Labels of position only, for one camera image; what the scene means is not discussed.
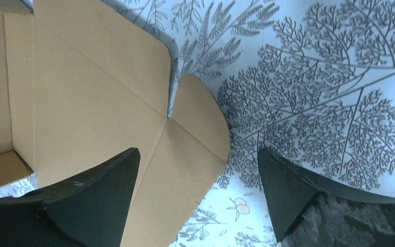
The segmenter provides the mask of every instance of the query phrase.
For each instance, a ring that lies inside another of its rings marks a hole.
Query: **floral wallpaper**
[[[171,247],[280,246],[264,147],[395,197],[395,0],[103,1],[169,47],[170,109],[195,74],[230,127],[228,167]]]

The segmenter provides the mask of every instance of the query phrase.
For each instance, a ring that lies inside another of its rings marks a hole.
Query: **leaf pattern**
[[[384,9],[395,2],[315,4],[302,23],[275,21],[281,46],[262,46],[258,66],[224,80],[219,104],[239,133],[230,165],[246,187],[261,188],[263,147],[364,190],[394,173],[395,103],[370,89],[395,75],[395,14]]]

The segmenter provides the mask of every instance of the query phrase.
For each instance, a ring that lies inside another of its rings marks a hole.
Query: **tree pattern wallpaper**
[[[230,127],[228,167],[171,247],[280,246],[261,148],[395,197],[395,0],[103,2],[168,46],[170,109],[194,74]]]

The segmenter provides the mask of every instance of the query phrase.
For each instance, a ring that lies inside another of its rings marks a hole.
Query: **cardboard box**
[[[0,154],[14,150],[42,187],[138,148],[122,245],[168,246],[226,167],[220,108],[187,75],[167,119],[169,51],[101,1],[34,9],[0,0]],[[29,175],[10,153],[0,186]]]

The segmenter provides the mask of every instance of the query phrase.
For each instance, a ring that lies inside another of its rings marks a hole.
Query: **gray fern illustration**
[[[237,246],[241,247],[258,247],[258,246],[267,246],[267,247],[277,247],[279,244],[276,242],[276,238],[274,235],[273,228],[271,226],[265,226],[264,232],[270,234],[272,238],[265,236],[263,240],[260,239],[258,235],[255,234],[246,234],[244,232],[238,232],[235,236]]]
[[[216,217],[217,215],[214,212],[198,208],[191,215],[190,220],[184,225],[178,236],[187,238],[187,242],[195,240],[203,241],[210,234],[204,227],[212,224],[223,224]]]
[[[140,3],[140,0],[127,0],[126,2],[131,5]],[[143,12],[148,9],[149,13],[147,14],[147,17],[145,18],[145,23],[142,24],[141,28],[154,35],[156,38],[159,38],[161,32],[166,31],[163,25],[163,20],[167,20],[167,15],[164,12],[160,11],[160,8],[165,3],[166,0],[147,0],[142,6],[135,8],[125,8],[121,4],[114,2],[112,4],[109,4],[109,6],[127,19],[129,19],[129,13],[135,13],[136,16],[132,20],[130,20],[133,23],[135,23],[141,17]]]
[[[395,75],[395,1],[315,4],[301,22],[272,27],[280,47],[261,47],[258,66],[219,89],[232,132],[219,185],[238,172],[262,189],[256,153],[270,147],[350,186],[379,188],[395,171],[395,103],[372,86]]]
[[[184,22],[183,28],[186,30],[185,35],[192,34],[192,31],[198,31],[198,25],[201,25],[202,18],[198,9],[204,7],[204,0],[182,0],[179,4],[172,7],[173,18],[170,21],[172,30],[178,29],[178,19]]]
[[[258,3],[259,0],[253,0],[237,17],[230,13],[235,1],[229,4],[220,2],[217,6],[212,2],[207,7],[203,18],[196,15],[196,19],[202,22],[200,29],[195,28],[199,37],[193,41],[187,39],[183,44],[179,56],[183,66],[178,74],[195,74],[204,81],[219,78],[222,75],[220,69],[233,64],[241,56],[241,52],[237,52],[241,39],[232,37],[222,46],[216,47],[219,39],[229,30],[236,36],[256,36],[273,23],[270,19],[279,7],[275,7],[273,1],[267,5]],[[190,33],[188,28],[194,27],[194,24],[185,21],[186,33]]]

